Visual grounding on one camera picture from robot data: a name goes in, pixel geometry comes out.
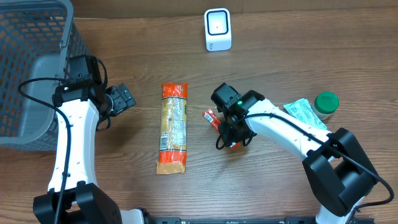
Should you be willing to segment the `red stick sachet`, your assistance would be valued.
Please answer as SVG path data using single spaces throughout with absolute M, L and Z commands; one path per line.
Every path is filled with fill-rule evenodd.
M 221 124 L 220 119 L 214 114 L 214 112 L 209 108 L 205 112 L 203 112 L 202 116 L 212 125 L 212 127 L 216 130 L 217 133 L 219 131 L 219 125 Z M 232 142 L 229 147 L 231 149 L 236 149 L 241 146 L 241 142 Z

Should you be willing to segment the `teal wet wipes pack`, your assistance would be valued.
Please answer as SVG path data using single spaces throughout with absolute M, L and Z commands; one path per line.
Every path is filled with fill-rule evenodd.
M 318 129 L 328 129 L 327 126 L 314 113 L 309 101 L 305 98 L 299 99 L 293 103 L 284 105 L 284 109 L 289 115 L 299 121 Z

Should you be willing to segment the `orange red noodle packet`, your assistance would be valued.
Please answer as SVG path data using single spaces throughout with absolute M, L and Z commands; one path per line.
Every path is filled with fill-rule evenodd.
M 187 83 L 162 84 L 157 174 L 183 174 L 187 160 Z

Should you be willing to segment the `green lid jar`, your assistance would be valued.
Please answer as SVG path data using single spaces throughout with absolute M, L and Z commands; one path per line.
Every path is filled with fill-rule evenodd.
M 339 105 L 339 98 L 333 92 L 324 91 L 315 98 L 312 108 L 321 120 L 326 120 L 338 109 Z

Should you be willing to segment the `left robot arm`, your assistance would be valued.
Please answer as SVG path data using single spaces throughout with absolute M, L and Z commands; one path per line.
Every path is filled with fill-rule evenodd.
M 121 210 L 99 187 L 95 174 L 95 134 L 136 104 L 124 84 L 108 86 L 104 63 L 92 55 L 70 59 L 69 75 L 52 101 L 58 123 L 55 167 L 48 192 L 34 198 L 40 223 L 148 223 L 143 209 Z

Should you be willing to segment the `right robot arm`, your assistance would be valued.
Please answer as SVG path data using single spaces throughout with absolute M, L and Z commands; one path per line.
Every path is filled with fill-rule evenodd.
M 377 184 L 377 172 L 364 149 L 345 128 L 334 133 L 305 124 L 250 90 L 241 95 L 226 83 L 211 96 L 225 121 L 217 149 L 265 136 L 302 161 L 312 192 L 321 204 L 315 223 L 354 223 L 359 203 Z

